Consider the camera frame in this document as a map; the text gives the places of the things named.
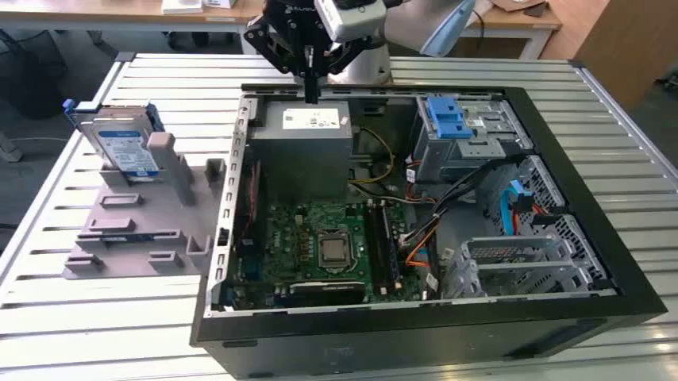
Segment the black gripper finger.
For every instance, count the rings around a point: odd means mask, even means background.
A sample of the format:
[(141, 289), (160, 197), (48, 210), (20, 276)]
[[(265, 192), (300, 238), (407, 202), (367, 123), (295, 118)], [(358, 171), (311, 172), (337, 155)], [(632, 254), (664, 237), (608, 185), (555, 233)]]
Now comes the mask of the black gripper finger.
[(305, 103), (312, 104), (312, 72), (304, 48), (292, 48), (259, 15), (244, 34), (247, 42), (283, 74), (292, 74), (304, 88)]
[(362, 37), (339, 44), (331, 49), (331, 44), (312, 46), (312, 103), (320, 96), (320, 87), (328, 75), (340, 74), (359, 55), (372, 47), (374, 39)]

